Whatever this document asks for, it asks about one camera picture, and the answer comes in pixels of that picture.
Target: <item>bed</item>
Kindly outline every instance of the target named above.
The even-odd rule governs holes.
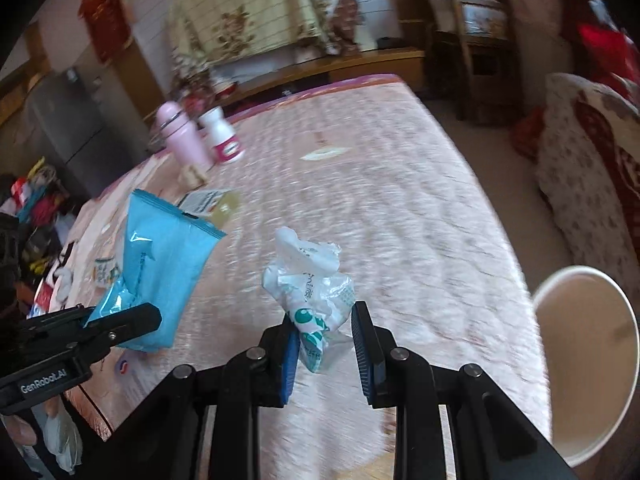
[[[212,168],[210,187],[238,190],[241,208],[205,266],[174,347],[146,358],[155,383],[178,364],[223,364],[280,322],[260,277],[274,255],[274,230],[289,226],[301,238],[341,246],[340,271],[399,344],[435,365],[480,364],[550,436],[542,343],[513,250],[469,166],[401,80],[343,81],[230,122],[246,153]],[[304,160],[327,144],[343,153]],[[173,157],[159,153],[84,206],[70,235],[77,242],[68,305],[100,298],[93,261],[112,250],[129,193],[139,187],[176,202],[187,191],[177,175]],[[84,384],[113,428],[134,407],[115,377],[121,353],[95,364]],[[68,397],[107,438],[84,393],[75,388]],[[289,405],[262,410],[260,425],[264,478],[391,478],[394,414],[367,405],[353,351],[327,374],[298,366]],[[313,440],[304,431],[310,427]]]

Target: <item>white plastic wrapper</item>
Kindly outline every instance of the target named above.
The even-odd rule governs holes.
[[[353,341],[338,328],[355,303],[353,282],[340,274],[340,247],[299,240],[293,229],[276,230],[277,258],[262,275],[262,286],[300,331],[300,359],[312,372],[326,370]]]
[[[74,468],[81,463],[82,440],[62,401],[59,397],[56,400],[57,409],[47,417],[42,436],[49,452],[56,456],[60,468],[73,474]]]

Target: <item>pink thermos bottle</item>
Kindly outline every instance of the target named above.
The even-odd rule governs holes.
[[[156,112],[156,123],[166,146],[180,165],[196,164],[205,171],[213,166],[213,160],[198,134],[196,124],[178,103],[167,101],[161,105]]]

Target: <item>wall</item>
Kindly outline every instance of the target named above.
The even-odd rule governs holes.
[[[148,157],[145,151],[149,140],[148,128],[122,86],[114,65],[102,65],[94,48],[88,46],[76,59],[74,66],[85,88],[98,104],[105,122],[122,140],[131,159],[135,163],[145,160]]]
[[[561,0],[511,0],[526,110],[545,104],[545,77],[572,72],[571,47],[560,38]]]
[[[166,14],[171,0],[128,0],[135,18],[132,25],[145,59],[158,84],[167,92],[171,83],[171,62],[165,31]],[[400,34],[393,0],[358,0],[373,38]],[[240,82],[272,72],[294,62],[291,48],[279,49],[248,60],[231,63],[222,72]]]
[[[36,13],[42,44],[53,70],[69,68],[89,46],[89,34],[78,16],[81,0],[47,0]]]
[[[399,36],[394,0],[358,0],[373,38]],[[43,44],[54,70],[64,70],[90,45],[84,22],[78,18],[81,0],[47,0],[36,15]],[[171,0],[127,0],[132,13],[132,33],[158,84],[168,92],[172,72],[165,31]],[[292,49],[240,60],[224,67],[223,73],[239,81],[272,72],[294,62]]]

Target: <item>plastic bag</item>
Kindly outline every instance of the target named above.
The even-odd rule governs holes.
[[[170,348],[184,306],[223,236],[210,223],[185,215],[151,193],[135,190],[129,202],[122,274],[88,322],[148,302],[160,309],[160,327],[120,346],[145,352]]]
[[[353,345],[338,331],[355,303],[353,282],[338,268],[340,247],[299,240],[293,229],[276,230],[277,258],[262,275],[262,286],[300,331],[300,359],[323,371]]]
[[[81,464],[82,439],[62,400],[54,397],[51,401],[55,406],[47,412],[47,421],[42,429],[44,444],[56,456],[60,468],[73,473],[74,468]]]

